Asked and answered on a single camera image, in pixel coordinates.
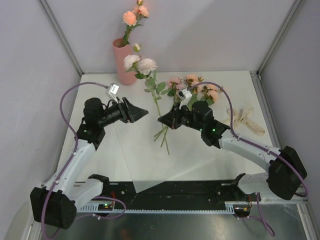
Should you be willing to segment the white wrapping paper sheet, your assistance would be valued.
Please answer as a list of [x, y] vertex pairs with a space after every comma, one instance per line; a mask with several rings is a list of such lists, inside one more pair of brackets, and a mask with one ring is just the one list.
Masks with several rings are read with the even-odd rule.
[[162, 129], [157, 121], [158, 111], [167, 113], [172, 100], [164, 96], [156, 107], [152, 95], [144, 88], [142, 80], [130, 86], [120, 86], [120, 97], [126, 97], [149, 113], [135, 123], [114, 125], [116, 139], [137, 192], [168, 180], [224, 180], [248, 172], [248, 160], [233, 152], [207, 146], [198, 131], [185, 126], [168, 129], [166, 134], [154, 139]]

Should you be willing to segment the peach rose stem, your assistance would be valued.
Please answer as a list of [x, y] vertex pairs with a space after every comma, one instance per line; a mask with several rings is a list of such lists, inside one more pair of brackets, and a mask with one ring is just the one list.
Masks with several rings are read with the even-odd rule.
[[121, 47], [129, 45], [129, 38], [134, 29], [143, 26], [141, 20], [148, 19], [150, 16], [148, 8], [145, 6], [144, 0], [137, 0], [132, 10], [122, 15], [122, 22], [125, 24], [125, 32], [121, 39]]
[[[181, 77], [174, 77], [174, 78], [180, 78], [182, 79], [182, 84], [183, 84], [183, 88], [190, 88], [196, 84], [199, 84], [200, 82], [202, 82], [204, 79], [200, 76], [197, 77], [195, 74], [188, 74], [185, 78], [181, 78]], [[192, 98], [190, 99], [189, 103], [187, 104], [188, 109], [191, 111], [192, 110], [192, 105], [197, 102], [197, 101], [203, 101], [202, 97], [203, 97], [203, 85], [197, 86], [193, 89], [190, 90], [190, 92], [192, 93]]]
[[213, 84], [205, 84], [201, 92], [201, 99], [207, 102], [209, 106], [211, 106], [218, 101], [222, 90]]

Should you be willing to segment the pale pink rose stem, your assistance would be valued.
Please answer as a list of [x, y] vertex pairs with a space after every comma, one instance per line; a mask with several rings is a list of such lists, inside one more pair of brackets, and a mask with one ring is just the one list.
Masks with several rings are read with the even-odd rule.
[[139, 43], [133, 45], [133, 53], [124, 58], [123, 66], [127, 73], [133, 72], [137, 79], [144, 80], [144, 91], [151, 94], [157, 114], [161, 117], [159, 100], [162, 99], [162, 95], [168, 93], [168, 90], [164, 81], [157, 81], [158, 66], [156, 61], [151, 58], [144, 58], [139, 54], [141, 47], [142, 45]]

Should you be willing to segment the cream printed ribbon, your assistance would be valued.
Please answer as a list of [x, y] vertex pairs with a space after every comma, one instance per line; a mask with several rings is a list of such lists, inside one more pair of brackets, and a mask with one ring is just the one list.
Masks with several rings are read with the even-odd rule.
[[232, 123], [232, 126], [234, 129], [239, 127], [239, 125], [244, 125], [253, 134], [255, 134], [257, 136], [264, 136], [265, 132], [266, 132], [265, 129], [250, 119], [250, 116], [253, 112], [254, 112], [253, 107], [242, 108], [239, 111], [233, 109], [232, 112], [231, 112], [231, 109], [229, 108], [226, 110], [228, 118], [223, 120], [222, 123], [226, 124], [228, 126], [231, 126], [231, 123]]

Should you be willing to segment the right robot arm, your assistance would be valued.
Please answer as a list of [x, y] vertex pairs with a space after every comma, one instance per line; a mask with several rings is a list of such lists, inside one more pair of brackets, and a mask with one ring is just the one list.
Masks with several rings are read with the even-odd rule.
[[195, 102], [191, 109], [175, 104], [158, 121], [173, 130], [185, 126], [200, 131], [207, 146], [235, 153], [264, 170], [256, 174], [242, 173], [234, 180], [230, 194], [237, 201], [253, 193], [273, 193], [289, 201], [307, 176], [293, 148], [262, 145], [236, 135], [228, 125], [214, 118], [213, 110], [204, 101]]

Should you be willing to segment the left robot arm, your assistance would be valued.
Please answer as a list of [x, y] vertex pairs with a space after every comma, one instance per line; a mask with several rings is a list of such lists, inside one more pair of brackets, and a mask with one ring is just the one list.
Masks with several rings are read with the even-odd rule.
[[106, 126], [117, 121], [134, 123], [148, 113], [125, 97], [113, 101], [111, 106], [103, 104], [96, 97], [86, 100], [83, 118], [68, 159], [43, 187], [35, 187], [30, 193], [34, 220], [66, 230], [74, 222], [78, 210], [89, 201], [96, 197], [107, 199], [111, 193], [108, 177], [92, 174], [81, 186], [75, 186], [81, 168], [98, 150], [105, 137]]

